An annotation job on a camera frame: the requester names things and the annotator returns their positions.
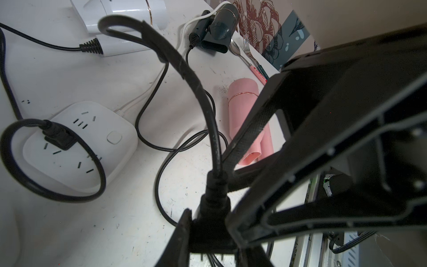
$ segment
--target white power strip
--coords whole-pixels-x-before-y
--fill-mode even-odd
[[[344,244],[347,244],[357,237],[357,232],[345,232]],[[359,245],[354,246],[343,253],[342,265],[345,267],[359,267]]]
[[[51,121],[70,128],[89,145],[104,168],[107,184],[124,167],[138,145],[134,126],[95,102],[75,103]],[[69,150],[61,150],[37,131],[25,142],[23,156],[30,165],[72,190],[98,191],[100,179],[95,163],[78,143]]]

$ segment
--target fork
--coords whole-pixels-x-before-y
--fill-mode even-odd
[[[269,77],[268,77],[267,73],[265,72],[265,70],[263,69],[261,64],[259,64],[258,61],[251,54],[251,50],[249,48],[249,36],[247,34],[245,34],[245,36],[243,37],[243,51],[252,60],[252,62],[255,64],[255,66],[257,66],[258,70],[262,73],[262,75],[264,75],[266,80],[268,80]]]

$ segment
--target white cable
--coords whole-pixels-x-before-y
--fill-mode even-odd
[[[188,25],[190,25],[191,23],[193,23],[194,21],[198,21],[198,20],[202,20],[204,18],[208,18],[210,17],[212,14],[214,14],[215,12],[218,11],[218,9],[221,8],[221,6],[225,5],[225,4],[231,4],[228,1],[224,1],[222,3],[220,3],[212,12],[210,12],[209,14],[200,16],[200,17],[196,17],[194,19],[191,19],[189,21],[187,21],[184,26],[181,29],[181,38],[178,39],[178,44],[176,45],[176,50],[179,51],[179,49],[181,48],[182,44],[184,43],[184,35],[185,35],[185,29],[188,27]],[[163,69],[159,72],[159,74],[157,75],[157,78],[153,81],[152,85],[150,86],[150,88],[143,92],[140,96],[138,96],[137,98],[131,100],[130,102],[126,103],[124,106],[122,106],[120,109],[116,110],[116,113],[119,114],[121,117],[124,116],[125,112],[128,111],[131,107],[135,106],[136,104],[138,104],[139,102],[143,101],[144,99],[146,99],[149,94],[147,94],[148,91],[151,91],[151,88],[153,86],[155,86],[155,81],[157,81],[157,79],[160,77],[161,73],[163,72]]]
[[[211,13],[203,15],[203,16],[200,16],[200,17],[196,17],[196,18],[194,18],[192,20],[187,21],[187,23],[184,24],[184,26],[181,29],[181,34],[178,34],[178,36],[181,36],[181,38],[179,39],[179,43],[177,44],[177,47],[176,47],[176,49],[178,50],[178,52],[179,52],[179,49],[181,48],[182,44],[184,43],[185,29],[188,27],[188,25],[190,25],[194,21],[198,21],[198,20],[202,20],[204,18],[210,17],[213,13],[217,12],[218,9],[220,9],[221,6],[223,6],[225,4],[231,4],[231,3],[228,2],[228,1],[224,1],[224,2],[220,3]]]
[[[161,71],[159,72],[159,74],[157,75],[156,79],[151,83],[150,88],[148,88],[145,92],[143,92],[141,95],[139,95],[138,97],[134,98],[133,100],[127,102],[125,105],[123,105],[121,108],[116,109],[116,113],[119,114],[121,117],[124,116],[125,112],[128,111],[131,107],[135,106],[136,104],[138,104],[139,102],[143,101],[144,99],[146,99],[147,97],[150,96],[150,94],[148,94],[149,92],[152,91],[152,88],[154,88],[157,84],[157,80],[159,79],[160,75],[163,72],[164,67],[161,69]]]

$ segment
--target black metal frame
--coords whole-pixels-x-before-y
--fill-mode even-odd
[[[283,66],[222,156],[229,191],[249,190],[227,215],[226,231],[219,226],[221,234],[200,233],[222,225],[221,219],[205,221],[203,228],[199,220],[186,221],[188,252],[238,253],[238,265],[271,266],[263,242],[306,232],[425,228],[426,44],[427,24],[302,55]],[[273,114],[287,142],[234,171]],[[272,214],[295,188],[342,157],[354,182],[350,190]],[[162,258],[169,256],[165,251]]]

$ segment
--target cable strain relief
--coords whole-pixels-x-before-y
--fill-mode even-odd
[[[104,54],[104,52],[102,51],[101,44],[98,41],[98,38],[90,40],[89,42],[86,42],[84,44],[80,44],[79,47],[82,50],[82,52],[101,54],[101,55]]]
[[[123,117],[125,115],[125,113],[122,110],[117,110],[116,114],[119,115],[120,117]]]
[[[50,120],[43,120],[46,124],[44,125],[40,125],[39,128],[44,130],[49,129],[50,127],[52,127],[52,122]]]
[[[191,49],[195,48],[200,42],[200,36],[198,36],[197,34],[191,33],[188,38],[190,40]]]

